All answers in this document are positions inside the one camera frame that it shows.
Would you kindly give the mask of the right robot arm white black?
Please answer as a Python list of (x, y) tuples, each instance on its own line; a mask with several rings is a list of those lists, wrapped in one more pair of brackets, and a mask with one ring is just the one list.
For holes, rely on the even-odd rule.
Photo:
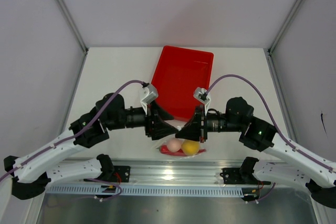
[(239, 132), (239, 141), (251, 150), (280, 159), (280, 164), (246, 157), (239, 168), (224, 168), (226, 184), (282, 184), (308, 193), (319, 204), (335, 208), (335, 163), (322, 158), (288, 138), (274, 125), (253, 115), (243, 98), (229, 99), (225, 113), (196, 107), (193, 117), (177, 138), (205, 142), (208, 133)]

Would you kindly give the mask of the pale egg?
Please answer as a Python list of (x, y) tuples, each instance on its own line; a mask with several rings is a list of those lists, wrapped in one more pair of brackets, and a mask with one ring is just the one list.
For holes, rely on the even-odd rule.
[(181, 149), (182, 141), (177, 138), (172, 138), (167, 141), (166, 146), (170, 152), (175, 153)]

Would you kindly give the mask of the yellow bell pepper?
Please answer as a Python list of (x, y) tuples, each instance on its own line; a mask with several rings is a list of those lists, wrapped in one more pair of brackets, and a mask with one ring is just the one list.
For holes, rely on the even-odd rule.
[(196, 141), (185, 140), (181, 145), (181, 150), (186, 156), (193, 156), (200, 150), (200, 144)]

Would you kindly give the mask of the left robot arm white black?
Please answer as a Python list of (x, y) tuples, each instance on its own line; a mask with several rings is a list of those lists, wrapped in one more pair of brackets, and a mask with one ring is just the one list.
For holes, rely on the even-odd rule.
[(109, 93), (50, 143), (23, 157), (6, 157), (4, 168), (10, 174), (7, 188), (12, 196), (26, 200), (59, 183), (94, 179), (115, 182), (117, 172), (107, 154), (68, 165), (61, 162), (108, 140), (113, 130), (143, 127), (152, 140), (176, 134), (177, 128), (168, 123), (172, 119), (155, 101), (145, 107), (127, 109), (122, 95)]

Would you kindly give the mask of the red chili pepper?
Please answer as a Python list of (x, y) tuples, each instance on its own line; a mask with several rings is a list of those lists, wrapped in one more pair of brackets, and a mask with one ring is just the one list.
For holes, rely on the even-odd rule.
[[(176, 152), (172, 152), (168, 149), (167, 145), (161, 145), (160, 147), (158, 147), (158, 150), (161, 154), (168, 155), (168, 156), (176, 156), (176, 157), (188, 157), (188, 156), (190, 156), (190, 155), (185, 154), (181, 148)], [(193, 154), (191, 156), (199, 155), (199, 154), (205, 153), (205, 152), (206, 152), (206, 149), (203, 148), (203, 149), (200, 149), (196, 154)]]

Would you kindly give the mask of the clear zip top bag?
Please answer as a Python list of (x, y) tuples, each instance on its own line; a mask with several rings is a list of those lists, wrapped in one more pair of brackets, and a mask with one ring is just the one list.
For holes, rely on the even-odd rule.
[(162, 155), (174, 158), (191, 158), (207, 152), (207, 149), (199, 142), (172, 136), (159, 140), (153, 148)]

